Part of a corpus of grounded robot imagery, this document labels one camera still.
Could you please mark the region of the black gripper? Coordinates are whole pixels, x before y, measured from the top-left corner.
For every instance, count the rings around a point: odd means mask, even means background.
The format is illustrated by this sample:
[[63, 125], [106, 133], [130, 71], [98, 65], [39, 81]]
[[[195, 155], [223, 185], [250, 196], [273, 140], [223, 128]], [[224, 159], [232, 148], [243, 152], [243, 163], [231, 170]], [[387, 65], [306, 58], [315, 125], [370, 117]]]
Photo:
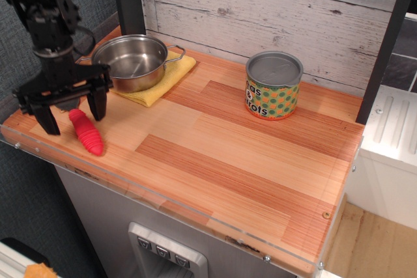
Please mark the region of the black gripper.
[[33, 53], [40, 60], [40, 72], [13, 91], [23, 113], [33, 114], [47, 134], [60, 135], [49, 105], [86, 95], [94, 119], [105, 117], [112, 87], [108, 65], [76, 63], [71, 46], [57, 51], [34, 47]]

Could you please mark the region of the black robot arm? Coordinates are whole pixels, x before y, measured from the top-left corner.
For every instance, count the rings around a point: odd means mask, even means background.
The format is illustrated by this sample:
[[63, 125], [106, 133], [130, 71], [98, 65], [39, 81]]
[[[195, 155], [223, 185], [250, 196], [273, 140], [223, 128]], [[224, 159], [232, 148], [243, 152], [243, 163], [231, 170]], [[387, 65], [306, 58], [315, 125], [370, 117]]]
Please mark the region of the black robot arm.
[[23, 113], [35, 116], [46, 133], [59, 135], [53, 105], [86, 96], [96, 120], [106, 115], [113, 83], [106, 64], [75, 62], [73, 35], [80, 30], [79, 8], [72, 0], [6, 0], [31, 36], [41, 69], [14, 90]]

